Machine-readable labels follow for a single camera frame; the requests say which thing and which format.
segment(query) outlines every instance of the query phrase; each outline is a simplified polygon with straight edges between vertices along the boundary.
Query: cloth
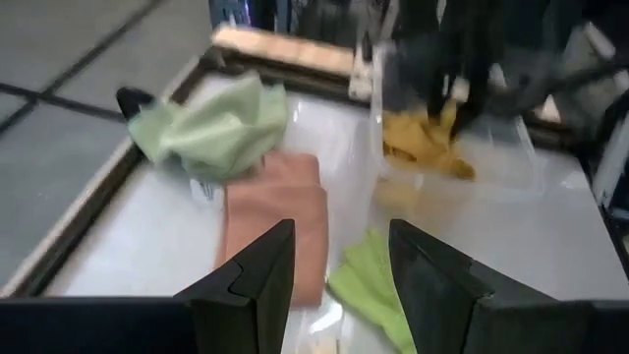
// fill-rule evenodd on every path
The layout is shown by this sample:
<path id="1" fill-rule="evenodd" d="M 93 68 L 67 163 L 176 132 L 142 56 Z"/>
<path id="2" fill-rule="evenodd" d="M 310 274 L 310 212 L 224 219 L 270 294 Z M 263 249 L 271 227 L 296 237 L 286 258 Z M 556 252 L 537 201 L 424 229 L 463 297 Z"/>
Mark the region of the cloth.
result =
<path id="1" fill-rule="evenodd" d="M 345 263 L 330 274 L 330 289 L 343 303 L 382 327 L 403 354 L 417 353 L 395 290 L 386 239 L 369 231 L 365 241 L 345 252 Z"/>
<path id="2" fill-rule="evenodd" d="M 217 266 L 239 253 L 278 221 L 295 220 L 292 303 L 318 306 L 325 286 L 328 248 L 327 196 L 318 161 L 305 154 L 271 151 L 257 176 L 226 186 L 223 247 Z"/>
<path id="3" fill-rule="evenodd" d="M 143 110 L 129 132 L 152 162 L 176 155 L 194 177 L 224 181 L 260 162 L 281 141 L 287 121 L 284 87 L 265 89 L 249 73 L 197 110 L 171 102 Z"/>
<path id="4" fill-rule="evenodd" d="M 474 180 L 474 167 L 459 156 L 450 141 L 455 119 L 456 104 L 452 101 L 444 107 L 439 125 L 431 123 L 425 111 L 385 112 L 382 136 L 386 160 L 403 170 L 431 170 Z"/>

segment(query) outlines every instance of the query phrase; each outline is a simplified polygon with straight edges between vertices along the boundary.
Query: gray floor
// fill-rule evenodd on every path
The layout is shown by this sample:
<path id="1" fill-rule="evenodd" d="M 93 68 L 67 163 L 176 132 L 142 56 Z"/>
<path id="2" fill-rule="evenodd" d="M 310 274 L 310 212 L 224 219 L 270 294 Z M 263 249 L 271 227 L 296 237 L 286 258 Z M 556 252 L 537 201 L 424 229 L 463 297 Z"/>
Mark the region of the gray floor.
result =
<path id="1" fill-rule="evenodd" d="M 151 0 L 0 2 L 0 84 L 42 92 Z M 206 0 L 165 0 L 53 94 L 117 110 L 160 93 L 209 43 Z M 0 90 L 0 124 L 26 104 Z M 39 102 L 0 135 L 0 285 L 126 136 L 124 124 Z"/>

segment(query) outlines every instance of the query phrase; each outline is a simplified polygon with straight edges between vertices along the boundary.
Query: yellow cloth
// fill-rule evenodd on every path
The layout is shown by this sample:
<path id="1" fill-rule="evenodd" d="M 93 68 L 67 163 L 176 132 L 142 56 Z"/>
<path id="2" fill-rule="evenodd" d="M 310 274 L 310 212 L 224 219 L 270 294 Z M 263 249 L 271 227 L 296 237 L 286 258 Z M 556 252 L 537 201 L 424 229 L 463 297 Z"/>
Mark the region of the yellow cloth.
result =
<path id="1" fill-rule="evenodd" d="M 464 161 L 450 141 L 456 119 L 456 103 L 443 108 L 440 123 L 423 111 L 384 112 L 383 149 L 386 160 L 404 170 L 429 170 L 465 180 L 474 180 L 474 167 Z"/>

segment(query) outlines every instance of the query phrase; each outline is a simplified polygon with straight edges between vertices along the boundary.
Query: green cloth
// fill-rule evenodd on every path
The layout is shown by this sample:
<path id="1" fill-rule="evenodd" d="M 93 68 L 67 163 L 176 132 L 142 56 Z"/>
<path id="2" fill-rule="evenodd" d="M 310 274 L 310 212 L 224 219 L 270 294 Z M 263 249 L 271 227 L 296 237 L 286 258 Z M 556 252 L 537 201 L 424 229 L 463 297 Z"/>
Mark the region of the green cloth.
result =
<path id="1" fill-rule="evenodd" d="M 339 300 L 381 326 L 401 353 L 417 353 L 380 233 L 369 231 L 365 241 L 345 251 L 345 263 L 329 276 L 328 284 Z"/>
<path id="2" fill-rule="evenodd" d="M 247 74 L 194 111 L 172 102 L 145 109 L 129 132 L 152 162 L 179 156 L 191 175 L 224 181 L 275 147 L 287 121 L 284 87 L 264 88 L 257 74 Z"/>

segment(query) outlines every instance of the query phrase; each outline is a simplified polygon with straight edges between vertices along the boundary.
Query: white table surface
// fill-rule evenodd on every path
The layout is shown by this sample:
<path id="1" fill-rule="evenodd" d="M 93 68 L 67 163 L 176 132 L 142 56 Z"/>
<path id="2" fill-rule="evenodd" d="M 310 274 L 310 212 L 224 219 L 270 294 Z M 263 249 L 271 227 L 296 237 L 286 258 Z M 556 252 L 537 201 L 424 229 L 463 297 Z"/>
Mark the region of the white table surface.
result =
<path id="1" fill-rule="evenodd" d="M 541 196 L 513 205 L 468 202 L 434 236 L 557 299 L 629 299 L 629 282 L 578 161 L 539 149 L 537 156 L 545 184 Z M 328 191 L 328 203 L 336 203 L 333 196 Z M 367 214 L 361 204 L 369 205 L 356 203 L 354 212 Z M 442 219 L 436 208 L 423 212 Z M 372 207 L 368 224 L 382 227 L 379 218 Z M 182 171 L 143 163 L 46 294 L 172 295 L 212 269 L 221 227 L 222 214 L 193 200 Z M 343 233 L 351 235 L 331 241 L 330 267 L 343 247 L 362 236 Z M 350 353 L 390 351 L 381 333 L 327 296 L 317 311 L 291 312 L 284 352 L 296 352 L 300 336 L 312 331 L 339 337 Z"/>

